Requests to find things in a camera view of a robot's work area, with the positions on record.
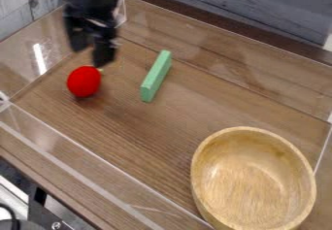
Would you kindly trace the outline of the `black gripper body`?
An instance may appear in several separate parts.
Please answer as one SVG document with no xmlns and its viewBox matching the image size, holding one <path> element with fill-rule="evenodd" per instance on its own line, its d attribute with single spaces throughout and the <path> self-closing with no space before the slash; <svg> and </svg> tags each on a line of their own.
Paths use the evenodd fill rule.
<svg viewBox="0 0 332 230">
<path fill-rule="evenodd" d="M 72 16 L 85 20 L 88 37 L 116 38 L 112 12 L 117 0 L 64 0 L 62 17 Z"/>
</svg>

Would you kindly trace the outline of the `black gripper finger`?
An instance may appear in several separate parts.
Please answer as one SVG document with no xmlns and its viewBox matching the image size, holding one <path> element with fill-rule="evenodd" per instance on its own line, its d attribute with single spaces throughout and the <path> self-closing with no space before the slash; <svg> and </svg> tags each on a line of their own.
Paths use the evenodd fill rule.
<svg viewBox="0 0 332 230">
<path fill-rule="evenodd" d="M 92 61 L 96 68 L 101 68 L 112 62 L 116 54 L 116 39 L 96 38 L 92 50 Z"/>
<path fill-rule="evenodd" d="M 69 47 L 73 52 L 78 52 L 89 45 L 85 20 L 78 17 L 65 16 L 62 23 Z"/>
</svg>

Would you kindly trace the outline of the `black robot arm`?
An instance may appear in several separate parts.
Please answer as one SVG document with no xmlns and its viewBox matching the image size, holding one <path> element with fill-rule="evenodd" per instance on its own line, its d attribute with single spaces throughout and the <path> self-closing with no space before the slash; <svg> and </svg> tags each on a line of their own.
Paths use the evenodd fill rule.
<svg viewBox="0 0 332 230">
<path fill-rule="evenodd" d="M 113 11 L 119 0 L 65 0 L 62 24 L 69 47 L 78 52 L 89 45 L 92 65 L 101 69 L 116 56 L 116 24 Z"/>
</svg>

